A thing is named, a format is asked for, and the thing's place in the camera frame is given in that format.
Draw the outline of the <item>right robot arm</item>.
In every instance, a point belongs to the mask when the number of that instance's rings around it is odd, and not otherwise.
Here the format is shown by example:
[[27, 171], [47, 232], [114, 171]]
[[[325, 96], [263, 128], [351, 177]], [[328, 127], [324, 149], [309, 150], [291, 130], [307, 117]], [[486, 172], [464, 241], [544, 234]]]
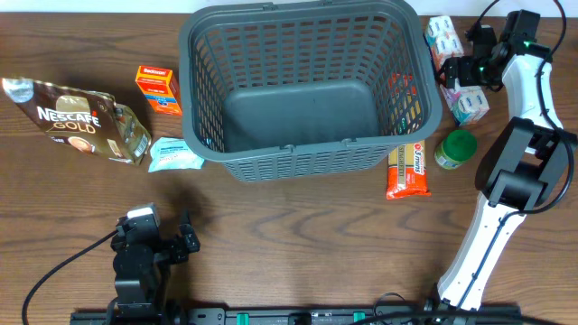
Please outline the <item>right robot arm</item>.
[[551, 209], [560, 178], [573, 178], [577, 136], [557, 119], [550, 71], [553, 50], [536, 40], [540, 16], [508, 14], [496, 35], [476, 22], [466, 33], [471, 56], [450, 58], [440, 68], [444, 86], [505, 89], [510, 120], [480, 161], [475, 214], [448, 271], [437, 284], [441, 303], [475, 311], [507, 242], [526, 216]]

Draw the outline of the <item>dark grey plastic basket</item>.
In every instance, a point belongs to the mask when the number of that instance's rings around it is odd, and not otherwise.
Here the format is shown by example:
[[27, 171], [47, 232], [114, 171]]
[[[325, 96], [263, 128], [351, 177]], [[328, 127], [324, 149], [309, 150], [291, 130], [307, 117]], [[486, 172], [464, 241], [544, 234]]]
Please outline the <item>dark grey plastic basket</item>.
[[206, 7], [179, 51], [183, 138], [240, 181], [369, 169], [443, 116], [404, 1]]

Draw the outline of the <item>Nescafe Gold coffee pouch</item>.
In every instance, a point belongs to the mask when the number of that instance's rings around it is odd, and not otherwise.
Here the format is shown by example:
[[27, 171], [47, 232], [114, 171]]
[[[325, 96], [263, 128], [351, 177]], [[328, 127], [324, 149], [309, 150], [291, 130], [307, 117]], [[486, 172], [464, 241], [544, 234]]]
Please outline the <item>Nescafe Gold coffee pouch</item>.
[[103, 92], [33, 79], [3, 79], [4, 93], [54, 142], [138, 165], [152, 137], [133, 110]]

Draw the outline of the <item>orange Redoxon box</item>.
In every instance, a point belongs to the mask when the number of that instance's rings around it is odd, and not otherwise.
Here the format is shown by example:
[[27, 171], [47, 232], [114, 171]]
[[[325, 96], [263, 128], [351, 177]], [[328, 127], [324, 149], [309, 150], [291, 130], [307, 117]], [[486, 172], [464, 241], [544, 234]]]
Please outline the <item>orange Redoxon box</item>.
[[180, 86], [172, 70], [141, 65], [135, 83], [155, 113], [182, 116]]

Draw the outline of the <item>green lid glass jar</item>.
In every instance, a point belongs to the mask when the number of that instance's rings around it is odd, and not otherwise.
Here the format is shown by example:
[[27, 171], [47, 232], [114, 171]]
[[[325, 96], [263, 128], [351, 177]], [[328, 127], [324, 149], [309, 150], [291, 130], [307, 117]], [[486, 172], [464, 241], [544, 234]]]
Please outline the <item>green lid glass jar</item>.
[[477, 140], [467, 130], [457, 129], [448, 134], [434, 151], [437, 164], [446, 170], [455, 170], [477, 151]]

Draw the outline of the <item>Kleenex tissue multipack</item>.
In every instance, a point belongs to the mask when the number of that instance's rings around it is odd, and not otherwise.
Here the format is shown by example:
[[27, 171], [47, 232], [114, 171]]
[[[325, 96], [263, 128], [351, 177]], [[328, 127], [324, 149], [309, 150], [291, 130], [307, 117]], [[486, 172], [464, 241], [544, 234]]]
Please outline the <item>Kleenex tissue multipack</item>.
[[[432, 17], [424, 29], [424, 37], [436, 72], [447, 59], [464, 55], [460, 38], [447, 15]], [[475, 124], [489, 111], [488, 101], [479, 86], [462, 87], [456, 79], [454, 88], [441, 85], [440, 90], [457, 126]]]

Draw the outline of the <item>San Remo spaghetti packet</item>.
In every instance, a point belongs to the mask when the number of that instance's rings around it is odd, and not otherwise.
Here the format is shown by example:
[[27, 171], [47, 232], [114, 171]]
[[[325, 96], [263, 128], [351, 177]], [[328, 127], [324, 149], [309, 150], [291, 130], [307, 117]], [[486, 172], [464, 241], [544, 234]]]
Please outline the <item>San Remo spaghetti packet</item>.
[[[398, 122], [392, 127], [393, 135], [409, 135], [417, 130], [422, 122], [422, 113], [415, 86], [411, 86], [412, 75], [396, 73], [388, 80], [394, 90], [389, 99], [393, 106], [391, 122]], [[387, 157], [387, 191], [388, 200], [412, 196], [429, 197], [431, 192], [427, 185], [425, 166], [425, 142], [401, 144]]]

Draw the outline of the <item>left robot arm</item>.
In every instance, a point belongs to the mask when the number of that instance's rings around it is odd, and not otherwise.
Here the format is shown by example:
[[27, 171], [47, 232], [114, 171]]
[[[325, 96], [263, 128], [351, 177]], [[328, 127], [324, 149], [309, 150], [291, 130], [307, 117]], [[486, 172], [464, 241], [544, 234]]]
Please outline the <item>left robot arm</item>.
[[186, 324], [187, 311], [166, 298], [171, 266], [185, 263], [200, 250], [200, 241], [182, 212], [172, 238], [161, 238], [156, 206], [148, 203], [130, 209], [116, 225], [111, 248], [116, 253], [117, 297], [107, 307], [106, 324]]

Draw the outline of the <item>light blue wipes pack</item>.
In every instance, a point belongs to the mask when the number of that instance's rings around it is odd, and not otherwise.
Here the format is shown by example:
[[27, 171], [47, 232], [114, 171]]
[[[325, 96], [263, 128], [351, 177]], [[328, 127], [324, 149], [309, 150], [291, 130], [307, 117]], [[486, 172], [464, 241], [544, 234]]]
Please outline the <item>light blue wipes pack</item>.
[[183, 139], [161, 137], [151, 147], [148, 172], [199, 170], [204, 159], [194, 153]]

